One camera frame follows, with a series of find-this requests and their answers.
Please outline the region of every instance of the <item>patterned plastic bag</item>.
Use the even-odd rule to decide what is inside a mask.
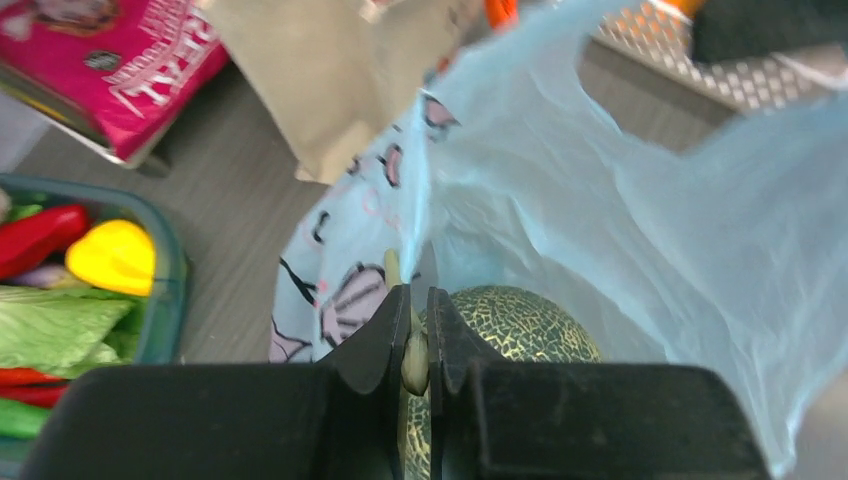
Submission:
[[[678,156],[621,132],[575,64],[615,0],[569,0],[466,51],[303,219],[273,361],[314,361],[386,293],[550,298],[606,359],[697,364],[736,392],[772,471],[848,364],[848,99],[728,126]]]

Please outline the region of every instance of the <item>orange object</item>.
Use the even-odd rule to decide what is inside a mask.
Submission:
[[[518,22],[518,0],[486,0],[485,8],[492,30],[509,28]]]
[[[670,5],[685,15],[687,18],[694,18],[695,14],[707,0],[663,0],[663,3]]]

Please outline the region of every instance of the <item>red bell pepper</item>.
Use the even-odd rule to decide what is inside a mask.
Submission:
[[[91,228],[82,205],[64,205],[0,225],[0,280],[26,273],[67,250]]]
[[[67,383],[52,387],[0,387],[0,398],[33,407],[53,408],[67,389]]]
[[[0,368],[0,387],[20,387],[37,383],[56,383],[64,380],[32,368]]]

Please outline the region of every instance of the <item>teal container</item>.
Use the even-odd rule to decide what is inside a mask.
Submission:
[[[156,248],[156,278],[145,307],[134,363],[171,363],[185,318],[188,265],[182,244],[162,214],[135,195],[75,183],[0,175],[0,188],[16,204],[52,207],[79,203],[88,208],[96,223],[126,219],[150,234]],[[0,478],[17,477],[30,443],[0,437]]]

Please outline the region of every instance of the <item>pink bag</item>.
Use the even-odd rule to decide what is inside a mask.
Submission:
[[[124,161],[229,61],[192,0],[0,0],[0,60]]]

